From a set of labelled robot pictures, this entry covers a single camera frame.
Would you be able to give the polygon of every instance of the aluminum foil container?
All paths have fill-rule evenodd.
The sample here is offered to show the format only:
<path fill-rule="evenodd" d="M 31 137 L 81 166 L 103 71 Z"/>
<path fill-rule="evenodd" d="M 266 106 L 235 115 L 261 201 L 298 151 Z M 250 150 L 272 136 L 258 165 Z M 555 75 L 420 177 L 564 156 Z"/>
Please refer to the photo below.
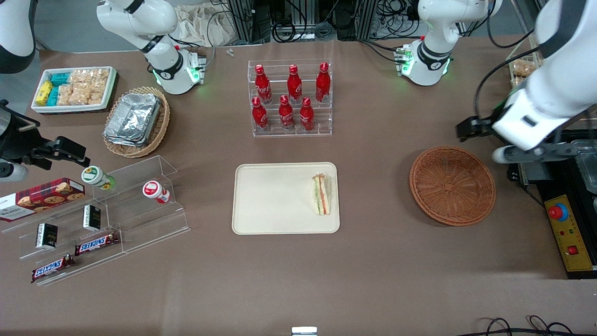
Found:
<path fill-rule="evenodd" d="M 153 94 L 126 94 L 116 106 L 103 136 L 111 143 L 147 145 L 159 113 L 159 98 Z"/>

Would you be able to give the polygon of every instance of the red bottle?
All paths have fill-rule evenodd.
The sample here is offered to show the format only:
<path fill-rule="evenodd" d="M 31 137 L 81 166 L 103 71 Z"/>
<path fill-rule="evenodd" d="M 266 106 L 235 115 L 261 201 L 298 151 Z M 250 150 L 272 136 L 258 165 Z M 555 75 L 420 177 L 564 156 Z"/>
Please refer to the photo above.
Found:
<path fill-rule="evenodd" d="M 299 77 L 299 68 L 295 64 L 288 67 L 290 76 L 288 76 L 288 95 L 290 96 L 290 104 L 298 105 L 303 98 L 303 83 Z"/>
<path fill-rule="evenodd" d="M 265 74 L 265 70 L 263 70 L 263 65 L 255 65 L 255 73 L 257 74 L 257 78 L 255 78 L 257 94 L 259 95 L 259 98 L 261 98 L 263 104 L 269 104 L 272 102 L 272 86 L 269 83 L 269 78 Z"/>
<path fill-rule="evenodd" d="M 253 120 L 255 120 L 255 126 L 257 126 L 258 132 L 269 131 L 269 122 L 267 121 L 267 112 L 261 105 L 259 97 L 253 97 L 251 101 L 253 104 Z"/>
<path fill-rule="evenodd" d="M 282 128 L 286 131 L 292 131 L 294 129 L 293 107 L 288 104 L 288 96 L 285 94 L 280 97 L 278 112 L 280 113 Z"/>
<path fill-rule="evenodd" d="M 319 65 L 319 75 L 317 75 L 317 80 L 315 81 L 315 86 L 317 87 L 317 91 L 315 91 L 315 99 L 322 103 L 330 101 L 332 79 L 330 78 L 328 70 L 330 70 L 330 65 L 326 62 L 321 63 Z"/>
<path fill-rule="evenodd" d="M 311 132 L 313 130 L 314 115 L 311 100 L 308 97 L 303 98 L 303 107 L 300 109 L 300 125 L 303 132 Z"/>

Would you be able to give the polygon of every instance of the acrylic bottle rack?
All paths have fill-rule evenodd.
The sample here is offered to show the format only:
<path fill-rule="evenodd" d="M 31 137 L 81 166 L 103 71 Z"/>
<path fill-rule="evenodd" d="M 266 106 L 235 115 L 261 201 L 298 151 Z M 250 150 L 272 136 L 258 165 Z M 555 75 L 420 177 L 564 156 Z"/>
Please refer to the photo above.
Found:
<path fill-rule="evenodd" d="M 108 174 L 116 181 L 112 190 L 104 191 L 86 186 L 92 191 L 88 198 L 67 203 L 65 208 L 56 207 L 48 214 L 40 213 L 24 218 L 3 233 L 16 233 L 19 237 L 21 260 L 33 260 L 32 270 L 59 260 L 67 253 L 73 255 L 76 264 L 57 273 L 40 278 L 37 285 L 49 285 L 59 280 L 90 270 L 115 258 L 135 252 L 141 248 L 186 232 L 186 217 L 183 207 L 176 202 L 175 190 L 168 176 L 176 169 L 160 155 L 134 163 Z M 141 188 L 149 180 L 156 180 L 170 191 L 171 201 L 159 204 L 145 197 Z M 91 204 L 101 210 L 101 229 L 92 232 L 83 228 L 84 206 Z M 40 223 L 58 226 L 56 247 L 50 250 L 35 247 L 37 227 Z M 113 231 L 118 233 L 120 243 L 74 256 L 75 245 L 89 242 Z M 31 279 L 31 273 L 23 275 L 23 281 Z"/>
<path fill-rule="evenodd" d="M 321 62 L 327 62 L 330 64 L 330 70 L 328 73 L 331 78 L 330 87 L 330 101 L 327 103 L 320 103 L 315 99 L 315 81 L 317 74 L 319 74 L 319 65 Z M 257 88 L 255 86 L 255 65 L 263 65 L 265 74 L 270 80 L 272 86 L 272 102 L 268 105 L 263 105 L 267 111 L 267 119 L 270 124 L 270 129 L 266 132 L 257 131 L 255 121 L 251 115 L 253 107 L 251 106 L 251 99 L 257 96 Z M 303 86 L 303 97 L 309 97 L 311 99 L 311 106 L 315 113 L 314 129 L 310 132 L 303 132 L 300 127 L 300 105 L 293 105 L 293 119 L 294 129 L 290 131 L 282 128 L 280 121 L 280 115 L 278 114 L 278 108 L 280 106 L 280 96 L 288 94 L 287 80 L 288 80 L 288 67 L 291 64 L 296 64 L 298 67 L 298 75 L 302 80 Z M 332 134 L 332 102 L 333 102 L 333 65 L 329 58 L 321 59 L 309 59 L 309 60 L 262 60 L 262 61 L 249 61 L 247 78 L 248 78 L 248 116 L 251 118 L 251 127 L 253 128 L 253 136 L 259 137 L 274 137 L 274 136 L 323 136 Z"/>

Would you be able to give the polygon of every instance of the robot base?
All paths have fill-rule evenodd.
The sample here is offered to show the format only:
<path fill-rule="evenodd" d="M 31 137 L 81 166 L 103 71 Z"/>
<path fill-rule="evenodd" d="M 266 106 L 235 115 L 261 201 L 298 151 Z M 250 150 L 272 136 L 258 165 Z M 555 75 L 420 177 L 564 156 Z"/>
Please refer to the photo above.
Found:
<path fill-rule="evenodd" d="M 205 74 L 205 62 L 200 62 L 199 57 L 196 53 L 190 53 L 188 50 L 181 49 L 179 53 L 183 56 L 183 66 L 180 70 L 174 74 L 172 79 L 165 80 L 160 78 L 154 71 L 153 74 L 158 80 L 158 84 L 161 85 L 164 90 L 169 94 L 183 94 L 189 91 L 193 86 L 203 83 L 203 77 Z"/>
<path fill-rule="evenodd" d="M 394 51 L 394 59 L 398 62 L 396 64 L 396 70 L 398 71 L 399 76 L 408 77 L 415 84 L 422 86 L 434 85 L 446 72 L 448 72 L 448 64 L 450 64 L 450 60 L 448 59 L 443 65 L 438 62 L 437 69 L 429 70 L 427 64 L 423 63 L 417 54 L 418 46 L 421 43 L 422 40 L 418 39 L 413 43 L 405 44 L 402 48 L 398 48 Z"/>

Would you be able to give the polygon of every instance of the brown table surface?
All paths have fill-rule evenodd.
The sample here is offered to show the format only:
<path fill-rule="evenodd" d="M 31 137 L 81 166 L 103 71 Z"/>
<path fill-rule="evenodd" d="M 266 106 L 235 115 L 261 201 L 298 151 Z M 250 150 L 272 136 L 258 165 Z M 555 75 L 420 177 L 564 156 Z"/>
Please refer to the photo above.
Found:
<path fill-rule="evenodd" d="M 498 142 L 459 144 L 454 126 L 472 115 L 481 78 L 508 54 L 486 38 L 463 38 L 450 71 L 432 87 L 398 78 L 394 66 L 357 42 L 334 48 L 334 134 L 254 139 L 247 61 L 318 57 L 319 43 L 218 49 L 205 84 L 167 95 L 168 133 L 155 154 L 179 172 L 177 199 L 189 227 L 172 239 L 49 287 L 29 283 L 18 239 L 0 235 L 0 330 L 10 335 L 288 335 L 315 325 L 320 335 L 446 336 L 484 331 L 484 317 L 528 327 L 525 316 L 597 333 L 597 281 L 565 280 L 544 209 L 491 161 Z M 42 53 L 42 68 L 114 66 L 117 96 L 157 86 L 139 52 Z M 507 70 L 485 85 L 485 113 L 507 95 Z M 111 171 L 135 160 L 110 153 L 106 114 L 42 117 L 46 138 L 67 136 Z M 413 200 L 408 171 L 422 150 L 458 145 L 483 160 L 497 201 L 478 225 L 447 227 Z M 334 234 L 237 236 L 230 227 L 235 169 L 243 163 L 330 161 L 338 168 L 341 226 Z M 1 193 L 80 167 L 1 184 Z"/>

